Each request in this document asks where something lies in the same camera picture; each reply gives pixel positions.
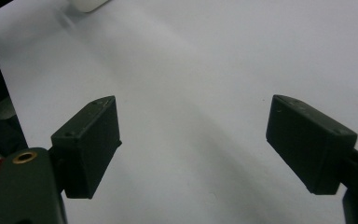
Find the dark plastic part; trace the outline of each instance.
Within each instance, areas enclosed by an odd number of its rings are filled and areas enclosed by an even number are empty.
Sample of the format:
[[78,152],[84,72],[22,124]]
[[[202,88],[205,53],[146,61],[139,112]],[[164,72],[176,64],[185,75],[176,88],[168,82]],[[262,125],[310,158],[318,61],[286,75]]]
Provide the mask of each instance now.
[[274,95],[267,140],[314,194],[336,194],[357,134],[297,99]]
[[50,150],[68,198],[92,198],[121,145],[116,99],[86,105],[51,136]]
[[[24,152],[36,153],[36,156],[24,163],[14,163]],[[0,224],[11,223],[66,223],[50,157],[43,148],[12,154],[1,165]]]
[[340,164],[338,178],[352,194],[358,197],[358,151],[353,150],[351,155]]
[[342,200],[346,224],[358,224],[358,195],[350,189],[345,192]]

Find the white surface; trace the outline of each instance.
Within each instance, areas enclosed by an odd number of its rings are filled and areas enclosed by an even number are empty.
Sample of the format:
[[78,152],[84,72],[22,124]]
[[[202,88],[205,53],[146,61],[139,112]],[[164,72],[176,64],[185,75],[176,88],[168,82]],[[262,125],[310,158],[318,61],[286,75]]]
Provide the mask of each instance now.
[[117,97],[123,145],[70,223],[344,223],[345,189],[308,194],[265,130],[279,93],[358,132],[358,1],[16,0],[0,65],[30,147]]

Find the white table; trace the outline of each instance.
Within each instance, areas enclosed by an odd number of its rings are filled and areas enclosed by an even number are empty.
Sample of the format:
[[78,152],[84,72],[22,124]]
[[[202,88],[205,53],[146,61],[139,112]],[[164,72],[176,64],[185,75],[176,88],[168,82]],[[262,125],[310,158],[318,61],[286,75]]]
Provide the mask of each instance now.
[[70,223],[344,223],[266,142],[285,94],[358,133],[358,1],[64,0],[0,9],[0,66],[30,147],[115,95],[123,145]]

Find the screw hole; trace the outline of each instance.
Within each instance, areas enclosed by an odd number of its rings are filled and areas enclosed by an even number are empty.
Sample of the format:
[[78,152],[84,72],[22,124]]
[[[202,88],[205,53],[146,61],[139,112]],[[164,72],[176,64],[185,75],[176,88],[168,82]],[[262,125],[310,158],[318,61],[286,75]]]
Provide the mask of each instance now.
[[13,163],[15,163],[15,164],[26,163],[28,161],[33,160],[36,156],[37,156],[36,152],[33,152],[33,151],[24,152],[24,153],[21,153],[20,155],[18,155],[17,157],[15,157],[13,159]]

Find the white object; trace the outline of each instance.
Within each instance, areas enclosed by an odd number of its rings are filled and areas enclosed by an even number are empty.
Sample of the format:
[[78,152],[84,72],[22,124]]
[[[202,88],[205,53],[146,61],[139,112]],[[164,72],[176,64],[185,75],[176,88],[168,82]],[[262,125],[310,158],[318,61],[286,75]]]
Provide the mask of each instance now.
[[102,4],[108,0],[68,0],[75,8],[81,12],[91,12],[97,7],[100,7]]

